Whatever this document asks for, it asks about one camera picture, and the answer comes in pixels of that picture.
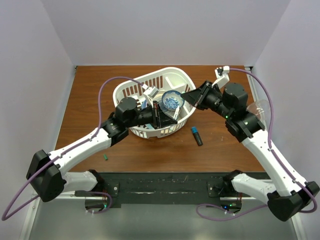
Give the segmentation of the white pen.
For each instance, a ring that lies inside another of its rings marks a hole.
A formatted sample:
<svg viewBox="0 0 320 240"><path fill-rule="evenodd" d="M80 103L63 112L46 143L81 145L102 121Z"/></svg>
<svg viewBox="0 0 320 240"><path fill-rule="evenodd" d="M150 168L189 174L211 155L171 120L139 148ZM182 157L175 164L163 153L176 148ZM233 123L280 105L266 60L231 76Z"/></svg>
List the white pen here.
<svg viewBox="0 0 320 240"><path fill-rule="evenodd" d="M180 110L181 110L181 108L180 108L179 106L175 109L175 112L174 112L174 115L173 115L173 118L174 118L175 120L178 119L179 114L180 114Z"/></svg>

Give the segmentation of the black blue highlighter marker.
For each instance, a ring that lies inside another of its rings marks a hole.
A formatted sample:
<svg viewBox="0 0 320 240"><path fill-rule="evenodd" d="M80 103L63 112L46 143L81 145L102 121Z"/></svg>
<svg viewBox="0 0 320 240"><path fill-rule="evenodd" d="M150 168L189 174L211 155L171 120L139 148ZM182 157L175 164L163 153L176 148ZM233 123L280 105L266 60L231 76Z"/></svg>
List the black blue highlighter marker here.
<svg viewBox="0 0 320 240"><path fill-rule="evenodd" d="M203 141L202 141L202 138L201 138L199 132L197 131L196 133L192 133L192 135L193 135L197 145L198 146L202 146L203 145Z"/></svg>

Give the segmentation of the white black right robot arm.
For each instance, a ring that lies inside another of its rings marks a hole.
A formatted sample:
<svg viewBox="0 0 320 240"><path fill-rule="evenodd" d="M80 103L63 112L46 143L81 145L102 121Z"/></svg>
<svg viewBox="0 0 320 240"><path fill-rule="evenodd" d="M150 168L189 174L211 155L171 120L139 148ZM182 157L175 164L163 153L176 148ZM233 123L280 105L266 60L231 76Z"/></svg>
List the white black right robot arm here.
<svg viewBox="0 0 320 240"><path fill-rule="evenodd" d="M247 110L248 94L241 84L227 83L223 91L205 81L181 97L199 110L210 109L225 119L225 126L259 161L271 183L234 170L223 177L223 192L230 197L243 193L266 204L280 221L287 221L305 208L320 191L314 181L306 181L286 161L256 115Z"/></svg>

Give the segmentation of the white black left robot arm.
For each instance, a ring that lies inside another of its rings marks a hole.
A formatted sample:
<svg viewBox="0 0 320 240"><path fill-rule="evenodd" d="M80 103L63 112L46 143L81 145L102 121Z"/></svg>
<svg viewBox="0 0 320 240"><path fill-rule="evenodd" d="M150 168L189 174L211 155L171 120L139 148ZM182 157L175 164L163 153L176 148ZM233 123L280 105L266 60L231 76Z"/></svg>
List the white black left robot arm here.
<svg viewBox="0 0 320 240"><path fill-rule="evenodd" d="M31 160L26 179L43 202L49 202L67 191L87 191L99 196L104 184L94 171L71 174L78 163L122 141L132 127L152 125L161 129L177 124L177 120L165 114L155 101L144 109L138 109L132 97L123 98L109 118L91 133L70 145L47 153L37 151Z"/></svg>

